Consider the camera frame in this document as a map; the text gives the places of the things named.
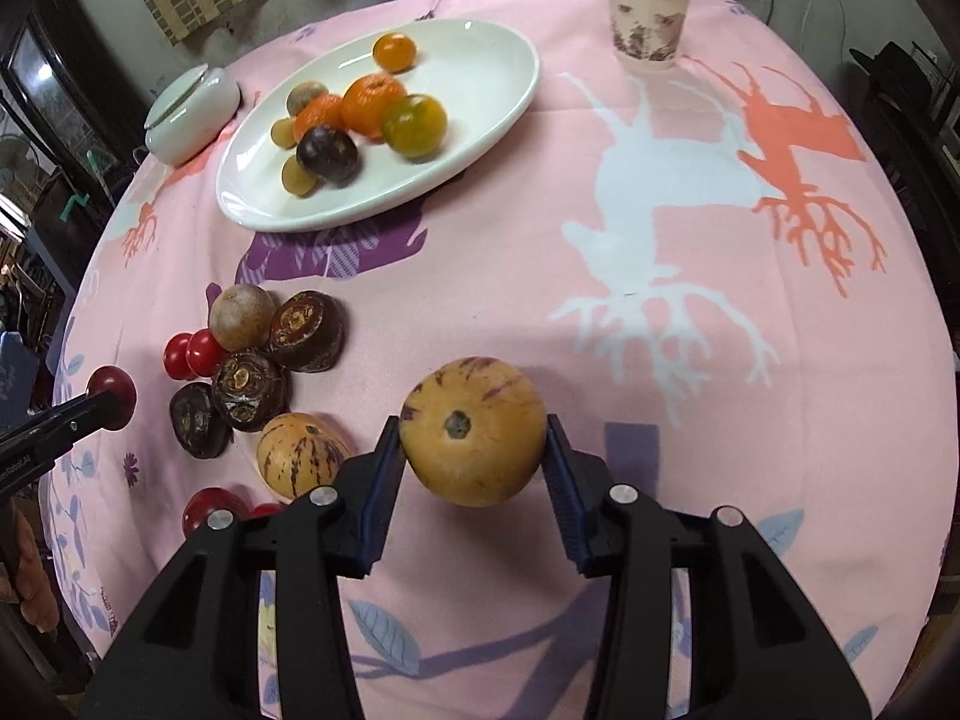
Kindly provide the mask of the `person left hand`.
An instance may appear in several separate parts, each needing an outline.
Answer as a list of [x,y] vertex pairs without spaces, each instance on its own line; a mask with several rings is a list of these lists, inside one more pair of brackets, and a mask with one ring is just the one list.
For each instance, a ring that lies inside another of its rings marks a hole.
[[2,601],[11,605],[20,600],[21,614],[26,621],[41,634],[47,634],[59,626],[59,603],[44,571],[31,525],[18,509],[14,511],[20,564],[16,571],[16,590],[11,589],[8,578],[2,577]]

